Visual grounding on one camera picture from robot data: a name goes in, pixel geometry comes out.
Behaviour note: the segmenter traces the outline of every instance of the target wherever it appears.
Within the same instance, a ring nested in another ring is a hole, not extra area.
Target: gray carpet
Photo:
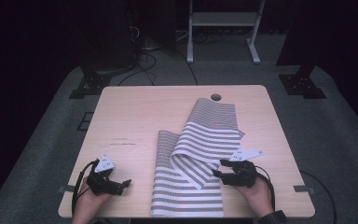
[[[297,66],[276,67],[284,35],[259,35],[256,48],[262,63],[254,65],[245,45],[245,36],[224,35],[221,42],[196,45],[191,68],[199,85],[253,85],[267,88],[300,170],[316,176],[330,191],[337,207],[337,223],[358,223],[358,118],[340,95],[334,80],[322,69],[311,75],[327,99],[306,100],[286,94],[279,74],[290,74]],[[186,55],[186,45],[177,47]],[[184,58],[176,51],[150,53],[156,65],[146,73],[126,79],[122,85],[194,85],[195,79]],[[153,63],[142,56],[141,66]],[[117,85],[126,76],[113,77]],[[75,68],[57,91],[44,117],[34,130],[21,157],[0,191],[0,223],[70,223],[59,217],[58,208],[65,185],[76,162],[86,132],[77,125],[92,112],[99,96],[68,99],[83,74]],[[316,214],[311,218],[289,219],[288,223],[333,223],[333,206],[324,188],[303,175]],[[128,223],[127,218],[113,223]]]

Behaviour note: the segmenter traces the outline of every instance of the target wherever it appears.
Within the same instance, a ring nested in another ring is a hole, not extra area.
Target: human hand
[[[255,184],[251,188],[234,187],[245,197],[252,211],[257,217],[264,217],[274,212],[269,195],[269,187],[267,183],[259,177],[255,180]]]
[[[113,196],[107,193],[95,195],[87,184],[87,178],[87,176],[83,178],[83,183],[78,192],[72,224],[89,223],[101,207]]]

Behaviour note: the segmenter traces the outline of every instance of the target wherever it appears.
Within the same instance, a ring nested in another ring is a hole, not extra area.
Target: wooden table
[[[270,175],[277,210],[288,217],[311,217],[314,207],[304,185],[269,94],[263,86],[107,87],[103,90],[68,185],[81,170],[106,154],[116,164],[110,179],[132,179],[122,196],[114,196],[100,217],[151,217],[150,205],[156,165],[158,131],[181,133],[199,98],[221,95],[221,103],[235,104],[239,129],[246,133],[242,148],[263,150],[251,159]],[[246,201],[231,186],[222,185],[225,217],[254,217]],[[59,208],[70,217],[72,192],[65,192]]]

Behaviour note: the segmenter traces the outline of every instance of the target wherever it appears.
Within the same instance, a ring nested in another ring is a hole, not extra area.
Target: black cable
[[[301,173],[305,174],[305,175],[308,175],[310,177],[312,177],[314,180],[316,180],[323,188],[324,190],[326,191],[328,197],[330,198],[330,202],[331,202],[331,205],[333,207],[333,224],[336,224],[337,223],[337,209],[336,209],[336,203],[334,202],[334,198],[333,198],[333,195],[330,193],[330,191],[328,190],[327,186],[322,183],[321,180],[319,180],[316,176],[308,173],[308,172],[305,172],[303,170],[300,170]]]
[[[146,55],[151,56],[151,57],[154,59],[152,65],[150,65],[150,66],[147,67],[147,68],[143,68],[142,66],[140,66],[140,64],[138,64],[138,67],[141,69],[141,71],[134,72],[134,73],[132,73],[132,74],[127,75],[126,77],[124,77],[124,78],[117,84],[118,86],[120,86],[120,85],[121,85],[125,80],[127,80],[128,78],[133,77],[133,76],[135,76],[135,75],[137,75],[137,74],[140,74],[140,73],[142,73],[142,72],[146,72],[147,70],[151,69],[152,67],[154,67],[154,66],[156,65],[156,62],[157,62],[156,57],[154,57],[154,56],[151,55],[151,54],[146,54]]]
[[[75,213],[76,201],[77,201],[77,198],[78,198],[77,197],[77,192],[79,191],[80,183],[83,180],[84,173],[86,172],[87,168],[89,168],[89,166],[91,166],[95,162],[98,162],[98,160],[97,161],[92,161],[89,164],[87,164],[87,166],[83,169],[83,171],[80,172],[79,177],[77,178],[75,189],[74,189],[74,194],[72,195],[72,215]]]
[[[207,46],[221,42],[222,40],[222,35],[195,35],[193,38],[193,43],[197,45]]]
[[[79,195],[77,195],[76,199],[79,199],[84,193],[86,193],[90,188],[85,189],[83,192],[81,192]]]
[[[274,186],[272,185],[271,181],[268,178],[266,178],[265,176],[261,175],[260,173],[256,173],[255,175],[266,182],[266,184],[267,184],[267,186],[269,188],[269,194],[271,196],[272,209],[275,211],[275,190],[274,190]]]
[[[192,68],[191,65],[187,62],[187,58],[185,57],[185,55],[183,55],[183,53],[181,53],[181,52],[178,51],[177,49],[175,50],[175,52],[177,52],[178,54],[180,54],[180,55],[182,56],[182,58],[186,61],[186,64],[187,64],[188,68],[189,68],[190,71],[191,71],[191,75],[193,76],[194,81],[196,82],[196,86],[198,86],[198,85],[199,85],[199,82],[197,81],[196,75],[194,75],[193,68]]]
[[[269,178],[269,173],[267,173],[265,169],[261,168],[260,166],[255,166],[255,168],[262,170],[267,175],[268,180],[271,181],[271,178]]]

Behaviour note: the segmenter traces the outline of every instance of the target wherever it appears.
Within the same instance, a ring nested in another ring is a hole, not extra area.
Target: white and gray striped fabric
[[[152,216],[222,217],[220,160],[241,147],[235,105],[199,99],[181,134],[160,131]]]

